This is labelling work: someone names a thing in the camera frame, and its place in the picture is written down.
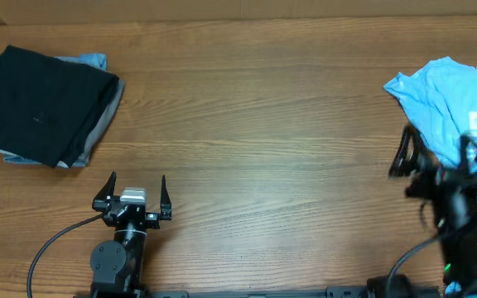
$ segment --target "folded clothing stack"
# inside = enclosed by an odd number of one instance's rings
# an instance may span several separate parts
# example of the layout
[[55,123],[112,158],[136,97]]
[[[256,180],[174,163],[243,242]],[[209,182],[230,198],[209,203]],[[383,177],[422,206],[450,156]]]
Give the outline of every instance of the folded clothing stack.
[[102,54],[47,57],[8,46],[0,55],[0,152],[13,163],[86,166],[124,82]]

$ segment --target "black folded cloth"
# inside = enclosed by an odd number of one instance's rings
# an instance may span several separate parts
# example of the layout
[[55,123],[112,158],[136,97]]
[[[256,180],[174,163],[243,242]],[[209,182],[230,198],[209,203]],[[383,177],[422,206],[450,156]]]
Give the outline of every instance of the black folded cloth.
[[73,165],[118,80],[89,65],[8,46],[0,55],[0,149],[52,167]]

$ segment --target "wooden table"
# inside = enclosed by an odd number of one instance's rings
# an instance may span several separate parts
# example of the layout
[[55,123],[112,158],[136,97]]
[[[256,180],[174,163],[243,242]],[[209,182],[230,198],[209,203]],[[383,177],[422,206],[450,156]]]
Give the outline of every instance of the wooden table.
[[[25,297],[32,258],[117,192],[161,175],[174,218],[147,240],[154,290],[361,285],[431,235],[387,172],[406,118],[382,86],[451,55],[477,65],[477,17],[398,17],[0,26],[7,44],[46,55],[102,52],[127,81],[89,167],[13,166],[0,156],[0,297]],[[95,222],[44,254],[35,297],[89,289],[89,255],[113,230]],[[433,246],[404,267],[441,284]]]

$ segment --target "wooden tabletop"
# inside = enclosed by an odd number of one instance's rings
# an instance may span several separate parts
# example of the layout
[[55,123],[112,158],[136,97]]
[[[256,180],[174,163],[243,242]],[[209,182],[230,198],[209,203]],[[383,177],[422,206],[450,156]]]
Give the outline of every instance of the wooden tabletop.
[[[389,180],[407,122],[383,85],[450,55],[477,65],[477,17],[0,26],[45,55],[101,52],[126,80],[85,169],[5,164],[0,155],[0,297],[25,297],[32,258],[95,215],[111,171],[117,193],[145,187],[173,220],[147,239],[153,290],[247,291],[363,285],[431,236],[407,180]],[[39,297],[86,292],[102,222],[56,241],[36,267]],[[440,285],[439,248],[403,268]]]

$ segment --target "beige wall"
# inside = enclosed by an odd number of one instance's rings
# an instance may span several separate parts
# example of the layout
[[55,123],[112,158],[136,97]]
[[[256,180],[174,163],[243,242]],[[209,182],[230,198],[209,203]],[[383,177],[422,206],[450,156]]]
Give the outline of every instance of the beige wall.
[[477,0],[0,0],[0,24],[477,15]]

